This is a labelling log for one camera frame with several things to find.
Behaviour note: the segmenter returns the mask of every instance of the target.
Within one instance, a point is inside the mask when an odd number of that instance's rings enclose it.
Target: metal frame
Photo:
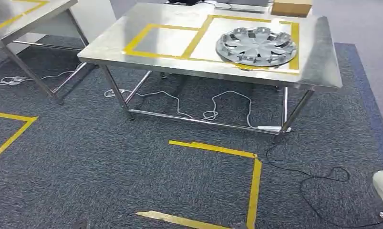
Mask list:
[[[68,13],[69,17],[71,18],[72,24],[75,26],[82,43],[84,46],[87,46],[89,44],[89,41],[87,40],[86,36],[84,35],[82,29],[80,28],[79,24],[77,23],[76,19],[74,18],[72,12],[70,9],[67,9],[66,12]],[[12,43],[18,43],[18,44],[26,44],[26,45],[33,45],[33,46],[39,46],[39,47],[45,47],[45,48],[55,48],[55,49],[64,49],[64,50],[73,50],[73,51],[81,51],[82,49],[79,48],[72,48],[72,47],[64,47],[64,46],[58,46],[58,45],[50,45],[50,44],[42,44],[42,43],[32,43],[32,42],[21,42],[21,41],[12,41]],[[41,79],[38,77],[18,56],[17,54],[13,53],[13,51],[7,46],[4,45],[1,48],[6,55],[12,59],[23,71],[32,78],[36,84],[43,89],[49,96],[51,96],[57,104],[62,105],[63,100],[60,99],[56,94],[75,76],[80,72],[85,66],[91,65],[94,67],[93,64],[89,64],[86,62],[81,63],[76,70],[71,73],[60,85],[58,85],[56,88],[51,89],[49,86],[47,86]]]
[[[165,117],[165,118],[172,118],[177,120],[184,120],[194,123],[201,123],[201,124],[207,124],[207,125],[215,125],[215,126],[221,126],[221,127],[229,127],[234,129],[240,129],[240,130],[249,130],[254,132],[260,132],[265,134],[271,134],[275,135],[273,138],[273,143],[278,143],[282,137],[286,133],[288,133],[291,130],[291,124],[294,122],[294,120],[298,117],[304,106],[308,103],[309,99],[312,97],[314,91],[306,91],[305,95],[301,98],[300,102],[297,104],[297,106],[292,111],[291,115],[288,116],[288,87],[283,88],[283,100],[282,100],[282,112],[281,112],[281,123],[280,126],[258,126],[257,128],[252,128],[249,126],[240,126],[240,125],[229,125],[224,123],[217,123],[217,122],[210,122],[205,120],[198,120],[198,119],[192,119],[192,118],[185,118],[170,114],[160,114],[155,112],[149,112],[149,111],[143,111],[143,110],[136,110],[136,109],[130,109],[128,108],[128,104],[131,102],[131,99],[135,95],[135,93],[141,88],[141,86],[144,84],[144,82],[147,80],[147,78],[150,76],[152,71],[148,71],[141,81],[135,86],[135,88],[131,91],[131,93],[124,99],[123,95],[120,93],[120,90],[117,86],[117,83],[115,82],[113,76],[111,75],[108,67],[106,65],[100,65],[100,68],[104,72],[104,76],[106,77],[108,83],[110,84],[115,97],[117,98],[118,102],[120,103],[121,107],[124,110],[125,115],[131,120],[134,120],[134,117],[131,113],[137,113],[137,114],[144,114],[144,115],[152,115],[152,116],[158,116],[158,117]]]

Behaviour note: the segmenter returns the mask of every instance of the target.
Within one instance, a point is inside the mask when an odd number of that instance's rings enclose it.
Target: cardboard box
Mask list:
[[[272,15],[306,17],[311,10],[312,0],[274,0]]]

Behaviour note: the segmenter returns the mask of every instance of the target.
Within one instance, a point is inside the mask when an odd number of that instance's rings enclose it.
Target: yellow tape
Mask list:
[[[150,23],[150,24],[147,24],[139,32],[139,34],[137,34],[132,39],[132,41],[129,42],[129,44],[124,48],[124,51],[128,55],[134,55],[134,56],[143,56],[143,57],[150,57],[150,58],[166,57],[166,58],[180,59],[180,57],[178,57],[178,56],[161,55],[161,54],[157,54],[157,53],[134,51],[134,48],[149,33],[149,31],[152,28],[168,28],[168,29],[174,29],[174,30],[192,30],[192,31],[198,31],[199,30],[199,28],[194,28],[194,27],[184,27],[184,26],[175,26],[175,25],[161,25],[161,24]]]
[[[300,24],[296,22],[291,23],[291,39],[295,42],[297,45],[297,54],[295,55],[294,59],[292,59],[289,63],[290,69],[298,70],[300,68],[300,55],[299,55],[299,49],[300,49]]]
[[[9,24],[11,24],[11,23],[13,23],[14,21],[17,21],[17,20],[20,19],[22,16],[24,16],[24,15],[26,15],[26,14],[29,14],[29,13],[33,12],[34,10],[38,9],[39,7],[41,7],[41,6],[43,6],[43,5],[45,5],[45,4],[48,3],[48,1],[45,1],[45,0],[13,0],[13,1],[35,2],[35,3],[39,3],[39,4],[38,4],[37,6],[34,6],[33,8],[31,8],[31,9],[25,11],[25,12],[22,13],[22,14],[19,14],[19,15],[17,15],[17,16],[14,16],[14,17],[12,17],[12,18],[10,18],[10,19],[8,19],[8,20],[6,20],[6,21],[0,23],[0,29],[3,28],[3,27],[5,27],[5,26],[7,26],[7,25],[9,25]]]
[[[0,117],[2,118],[9,118],[19,121],[26,121],[26,123],[16,132],[14,133],[1,147],[0,147],[0,154],[9,147],[35,120],[37,120],[38,117],[24,117],[24,116],[18,116],[14,114],[4,114],[0,113]]]
[[[261,174],[261,162],[255,158],[253,166],[252,185],[250,188],[249,209],[246,225],[248,229],[255,228],[257,204],[259,201],[259,185]]]
[[[25,122],[30,122],[33,121],[33,119],[37,119],[38,117],[25,117],[25,116],[20,116],[20,115],[15,115],[15,114],[6,114],[6,113],[0,113],[0,118],[8,118],[8,119],[14,119],[14,120],[19,120],[19,121],[25,121]]]
[[[144,216],[152,219],[158,219],[158,220],[163,220],[166,222],[170,223],[175,223],[178,225],[190,227],[190,228],[197,228],[197,229],[229,229],[223,226],[218,226],[214,224],[209,224],[209,223],[204,223],[204,222],[199,222],[191,219],[186,219],[182,217],[177,217],[177,216],[172,216],[168,215],[165,213],[160,213],[157,211],[147,211],[147,212],[142,212],[139,211],[136,213],[139,216]]]
[[[208,30],[208,27],[211,24],[213,19],[214,19],[213,15],[207,16],[207,19],[204,21],[200,30],[197,32],[195,37],[191,40],[190,44],[187,46],[184,53],[181,55],[183,59],[187,59],[191,56],[191,54],[194,52],[194,49],[196,49],[198,43],[200,43],[200,40],[203,38],[205,32]]]
[[[203,22],[201,28],[194,28],[194,27],[183,27],[183,26],[173,26],[173,25],[161,25],[161,24],[154,24],[150,23],[147,24],[138,35],[132,39],[132,41],[129,42],[129,44],[124,48],[124,51],[127,55],[133,55],[133,56],[142,56],[147,58],[171,58],[171,59],[177,59],[177,60],[189,60],[189,61],[208,61],[208,62],[223,62],[223,61],[213,61],[213,60],[205,60],[205,59],[197,59],[197,58],[191,58],[191,54],[196,49],[197,45],[201,41],[204,34],[207,32],[210,24],[212,23],[214,18],[223,18],[223,19],[231,19],[231,20],[243,20],[243,21],[260,21],[260,22],[271,22],[271,20],[266,19],[258,19],[258,18],[245,18],[245,17],[233,17],[233,16],[225,16],[225,15],[208,15],[207,19]],[[291,25],[291,37],[297,44],[299,45],[299,24],[291,21],[280,21],[281,24],[289,24]],[[142,51],[134,51],[134,48],[137,46],[137,44],[148,34],[148,32],[153,27],[158,28],[168,28],[168,29],[178,29],[178,30],[193,30],[198,31],[193,40],[190,42],[190,44],[187,46],[186,50],[183,52],[181,56],[173,56],[173,55],[164,55],[164,54],[158,54],[158,53],[151,53],[151,52],[142,52]],[[282,74],[289,74],[289,75],[299,75],[299,72],[294,73],[290,71],[284,71],[283,69],[271,69],[269,67],[258,67],[258,66],[250,66],[240,63],[233,63],[233,62],[224,62],[228,64],[232,64],[240,69],[246,69],[246,70],[256,70],[256,71],[266,71],[266,72],[273,72],[273,73],[282,73]],[[290,69],[289,70],[299,70],[299,56],[298,53],[295,56],[295,58],[290,61],[289,63]]]
[[[185,143],[185,142],[178,142],[178,141],[169,141],[169,144],[172,145],[177,145],[177,146],[185,146],[185,147],[191,147],[191,148],[197,148],[197,149],[205,149],[205,150],[211,150],[211,151],[217,151],[217,152],[222,152],[226,154],[232,154],[232,155],[237,155],[237,156],[244,156],[244,157],[249,157],[249,158],[256,158],[257,155],[245,151],[240,151],[240,150],[235,150],[235,149],[228,149],[224,147],[219,147],[219,146],[213,146],[213,145],[207,145],[204,143],[198,143],[198,142],[193,142],[193,143]]]

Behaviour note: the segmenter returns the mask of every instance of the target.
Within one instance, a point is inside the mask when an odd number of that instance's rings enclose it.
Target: carpet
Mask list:
[[[42,42],[60,39],[48,36]],[[74,46],[77,41],[67,43]],[[346,168],[349,182],[316,179],[305,184],[304,195],[327,219],[356,226],[379,221],[383,210],[372,186],[373,173],[383,169],[383,122],[355,46],[337,43],[336,52],[344,87],[336,93],[315,93],[270,158],[279,166],[323,176],[333,166]],[[74,69],[75,55],[30,47],[21,58],[37,73],[48,75]],[[145,73],[118,67],[111,71],[125,89],[132,89]],[[16,75],[23,73],[13,63],[0,64],[0,79]],[[92,229],[184,228],[134,214],[149,210],[224,227],[245,221],[253,161],[174,146],[169,140],[258,154],[263,165],[257,228],[337,228],[316,217],[300,197],[299,182],[305,176],[266,162],[271,136],[145,115],[131,122],[115,98],[104,98],[108,89],[98,68],[64,88],[63,106],[52,103],[31,82],[0,86],[0,112],[39,116],[0,155],[0,228],[69,229],[83,218]],[[140,93],[159,90],[178,96],[181,111],[193,117],[212,109],[212,96],[234,90],[253,99],[253,125],[280,120],[282,94],[270,86],[184,75],[160,79],[153,73]],[[289,106],[302,94],[291,89]],[[217,104],[217,121],[246,125],[246,99],[226,94]],[[176,113],[176,101],[164,95],[136,96],[130,107]],[[2,127],[3,123],[0,119],[0,138],[19,128]]]

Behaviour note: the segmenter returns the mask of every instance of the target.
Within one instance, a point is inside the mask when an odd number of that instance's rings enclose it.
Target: metal table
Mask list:
[[[58,104],[62,104],[63,101],[57,97],[57,92],[80,70],[82,70],[86,66],[86,63],[81,63],[65,81],[52,90],[41,81],[40,78],[16,54],[14,54],[9,47],[7,47],[7,45],[11,42],[15,42],[41,47],[80,51],[81,49],[71,47],[15,41],[17,38],[30,32],[41,23],[66,11],[72,19],[72,24],[77,29],[83,44],[85,46],[88,45],[89,42],[69,9],[76,3],[77,0],[0,0],[0,49],[21,67],[25,73],[38,84],[38,86],[53,97]]]
[[[285,31],[298,44],[297,56],[278,67],[253,67],[222,59],[215,50],[221,34],[238,27],[269,27]],[[314,91],[336,91],[342,87],[336,53],[325,17],[271,16],[263,12],[219,9],[210,4],[178,6],[138,3],[124,17],[78,54],[81,61],[100,65],[125,113],[155,115],[208,125],[233,127],[277,135],[290,126]],[[107,65],[149,70],[127,98],[123,98]],[[151,71],[273,85],[283,89],[280,126],[227,125],[168,114],[129,109],[127,104]],[[288,87],[306,90],[287,115]]]

